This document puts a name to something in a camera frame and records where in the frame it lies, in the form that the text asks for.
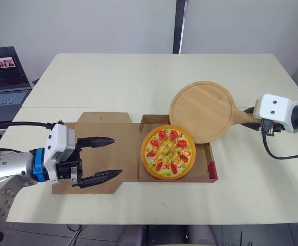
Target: pizza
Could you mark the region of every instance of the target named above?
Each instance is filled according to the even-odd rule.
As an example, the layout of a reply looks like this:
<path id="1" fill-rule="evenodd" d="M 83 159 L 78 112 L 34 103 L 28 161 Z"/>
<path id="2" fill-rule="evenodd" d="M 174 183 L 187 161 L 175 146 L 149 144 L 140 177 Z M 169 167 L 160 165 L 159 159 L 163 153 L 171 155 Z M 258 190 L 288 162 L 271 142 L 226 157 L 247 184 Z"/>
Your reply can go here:
<path id="1" fill-rule="evenodd" d="M 196 158 L 193 139 L 182 128 L 161 126 L 142 143 L 141 160 L 147 172 L 159 179 L 178 179 L 192 168 Z"/>

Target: laptop screen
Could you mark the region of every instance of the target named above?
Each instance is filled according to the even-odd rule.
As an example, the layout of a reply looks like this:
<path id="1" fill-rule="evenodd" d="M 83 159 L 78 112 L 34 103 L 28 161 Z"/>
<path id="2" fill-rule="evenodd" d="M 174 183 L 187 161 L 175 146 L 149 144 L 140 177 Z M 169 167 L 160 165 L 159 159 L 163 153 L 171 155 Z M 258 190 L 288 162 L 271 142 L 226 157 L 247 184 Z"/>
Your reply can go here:
<path id="1" fill-rule="evenodd" d="M 0 91 L 30 88 L 13 47 L 0 48 Z"/>

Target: pizza box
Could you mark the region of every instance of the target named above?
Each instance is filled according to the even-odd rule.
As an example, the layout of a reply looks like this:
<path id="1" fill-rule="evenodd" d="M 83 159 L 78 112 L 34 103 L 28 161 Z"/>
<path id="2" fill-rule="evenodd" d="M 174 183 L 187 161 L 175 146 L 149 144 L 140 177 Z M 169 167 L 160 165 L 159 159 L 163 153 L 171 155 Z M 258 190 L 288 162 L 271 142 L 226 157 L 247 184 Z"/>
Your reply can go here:
<path id="1" fill-rule="evenodd" d="M 144 115 L 139 124 L 132 123 L 127 113 L 85 112 L 75 123 L 76 138 L 104 136 L 116 143 L 101 148 L 83 148 L 80 152 L 83 176 L 96 172 L 123 169 L 117 177 L 92 187 L 72 187 L 70 179 L 52 185 L 53 194 L 113 194 L 123 182 L 214 182 L 217 172 L 210 144 L 196 144 L 193 168 L 178 180 L 159 180 L 150 176 L 140 159 L 140 148 L 146 135 L 154 128 L 169 124 L 168 115 Z"/>

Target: laptop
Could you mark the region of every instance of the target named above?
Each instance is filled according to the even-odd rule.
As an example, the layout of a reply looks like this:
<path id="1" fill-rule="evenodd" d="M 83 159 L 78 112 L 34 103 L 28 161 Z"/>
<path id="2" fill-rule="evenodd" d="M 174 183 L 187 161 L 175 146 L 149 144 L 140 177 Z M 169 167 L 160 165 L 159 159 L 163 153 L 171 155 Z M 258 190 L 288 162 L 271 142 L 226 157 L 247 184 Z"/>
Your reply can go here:
<path id="1" fill-rule="evenodd" d="M 12 121 L 31 89 L 14 47 L 0 48 L 0 122 Z"/>

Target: table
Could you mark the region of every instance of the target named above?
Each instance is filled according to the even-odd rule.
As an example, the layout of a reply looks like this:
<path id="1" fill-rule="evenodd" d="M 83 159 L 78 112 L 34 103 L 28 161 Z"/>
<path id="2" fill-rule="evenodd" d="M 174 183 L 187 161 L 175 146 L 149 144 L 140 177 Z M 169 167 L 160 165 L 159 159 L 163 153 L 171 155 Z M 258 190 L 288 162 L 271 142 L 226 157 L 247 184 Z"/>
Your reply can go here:
<path id="1" fill-rule="evenodd" d="M 270 54 L 59 54 L 15 121 L 77 121 L 82 112 L 166 114 L 183 86 L 212 80 L 244 110 L 264 93 L 298 100 L 298 87 Z M 11 127 L 1 148 L 44 145 L 49 131 Z M 275 155 L 298 153 L 298 134 L 269 138 Z M 259 132 L 237 125 L 211 143 L 214 183 L 125 182 L 113 195 L 53 195 L 48 182 L 23 188 L 8 221 L 85 224 L 250 224 L 298 222 L 298 159 L 275 160 Z"/>

